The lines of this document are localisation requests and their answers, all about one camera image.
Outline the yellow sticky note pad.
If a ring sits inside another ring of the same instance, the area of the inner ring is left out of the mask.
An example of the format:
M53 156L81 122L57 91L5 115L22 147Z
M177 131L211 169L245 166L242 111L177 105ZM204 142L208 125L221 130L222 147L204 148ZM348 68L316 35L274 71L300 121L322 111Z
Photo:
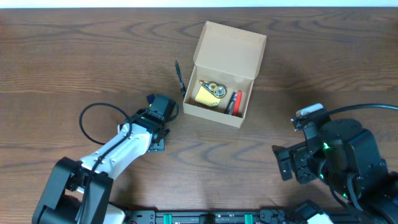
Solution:
M205 87L200 87L195 101L209 107L216 107L219 105L221 99L211 94Z

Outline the correction tape dispenser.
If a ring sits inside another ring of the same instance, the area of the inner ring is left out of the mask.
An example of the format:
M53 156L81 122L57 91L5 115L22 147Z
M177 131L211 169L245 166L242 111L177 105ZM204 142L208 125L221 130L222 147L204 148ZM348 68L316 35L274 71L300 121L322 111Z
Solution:
M204 81L201 80L199 81L202 87L204 87L207 91L209 91L213 96L216 98L224 98L227 94L227 88L219 84L217 82L209 82L209 81Z

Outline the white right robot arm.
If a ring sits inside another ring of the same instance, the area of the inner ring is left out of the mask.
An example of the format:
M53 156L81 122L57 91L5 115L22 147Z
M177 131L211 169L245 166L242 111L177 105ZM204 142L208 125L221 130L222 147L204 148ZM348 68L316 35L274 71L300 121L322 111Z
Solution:
M272 146L282 180L300 184L320 180L357 223L397 223L397 173L390 172L375 137L355 119L333 114L359 109L396 110L368 103L328 111L317 103L292 120L305 140L290 147Z

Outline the black pen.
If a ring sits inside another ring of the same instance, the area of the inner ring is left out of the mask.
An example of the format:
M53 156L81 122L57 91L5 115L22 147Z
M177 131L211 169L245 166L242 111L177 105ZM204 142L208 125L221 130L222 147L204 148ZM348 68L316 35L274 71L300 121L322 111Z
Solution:
M179 79L179 83L180 83L180 91L182 93L182 96L185 96L186 88L185 88L185 85L183 83L183 78L182 78L182 74L181 74L181 71L180 71L180 66L179 66L177 60L175 61L175 69L176 69L176 73L177 73L177 76L178 76L178 79Z

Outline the brown cardboard box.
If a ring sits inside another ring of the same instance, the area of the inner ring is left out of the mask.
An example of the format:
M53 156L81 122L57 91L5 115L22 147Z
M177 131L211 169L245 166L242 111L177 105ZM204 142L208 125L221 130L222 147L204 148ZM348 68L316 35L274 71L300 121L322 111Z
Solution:
M193 72L183 99L184 113L240 128L259 74L266 40L264 34L207 21L193 56ZM195 101L201 80L227 88L218 106L209 107ZM238 114L231 116L224 111L235 91L243 95Z

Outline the red black stapler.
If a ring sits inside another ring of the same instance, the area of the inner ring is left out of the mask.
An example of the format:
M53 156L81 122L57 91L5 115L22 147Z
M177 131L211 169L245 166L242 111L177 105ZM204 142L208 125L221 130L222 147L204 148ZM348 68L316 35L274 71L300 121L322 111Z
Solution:
M231 116L236 116L239 111L241 99L242 99L242 92L241 91L235 91L231 98L228 101L227 108L225 109L224 113L231 115Z

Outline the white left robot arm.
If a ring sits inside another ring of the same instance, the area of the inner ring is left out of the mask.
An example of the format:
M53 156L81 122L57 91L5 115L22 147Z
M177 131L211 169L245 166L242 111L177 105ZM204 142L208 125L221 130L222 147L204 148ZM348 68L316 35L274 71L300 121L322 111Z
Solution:
M178 104L149 95L149 107L126 116L118 133L78 161L61 158L53 167L32 216L32 223L132 223L130 212L109 202L113 182L138 157L165 149L166 123Z

